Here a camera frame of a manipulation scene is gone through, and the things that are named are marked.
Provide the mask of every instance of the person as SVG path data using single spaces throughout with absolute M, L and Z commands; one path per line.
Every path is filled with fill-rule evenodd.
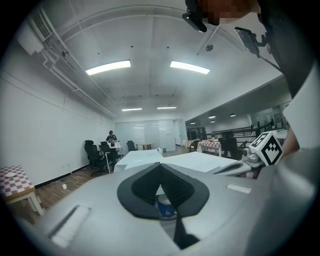
M 114 135 L 114 132 L 111 130 L 109 131 L 108 137 L 105 139 L 108 143 L 114 143 L 117 140 L 116 135 Z
M 201 13 L 202 18 L 216 26 L 256 13 L 267 31 L 269 49 L 284 74 L 291 97 L 295 97 L 316 60 L 310 42 L 300 28 L 302 22 L 299 26 L 292 21 L 300 21 L 301 13 L 312 12 L 308 4 L 288 5 L 284 0 L 185 0 L 185 3 L 191 12 Z M 299 148 L 290 127 L 283 144 L 283 157 Z

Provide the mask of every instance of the ceiling light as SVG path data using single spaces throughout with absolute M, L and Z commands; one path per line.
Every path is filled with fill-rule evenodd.
M 127 109 L 122 109 L 122 111 L 135 111 L 135 110 L 142 110 L 142 108 L 127 108 Z
M 169 109 L 176 109 L 176 106 L 160 106 L 157 107 L 158 110 L 169 110 Z
M 177 62 L 177 61 L 172 61 L 170 67 L 177 68 L 177 69 L 183 69 L 183 70 L 195 71 L 195 72 L 199 72 L 202 74 L 208 74 L 210 72 L 209 69 L 206 69 L 206 68 L 203 68 L 200 66 L 195 66 L 195 65 L 183 63 L 183 62 Z
M 97 67 L 88 69 L 85 72 L 87 72 L 87 74 L 91 76 L 104 71 L 129 68 L 129 67 L 131 67 L 130 60 L 125 60 L 125 61 L 110 63 L 102 66 L 97 66 Z

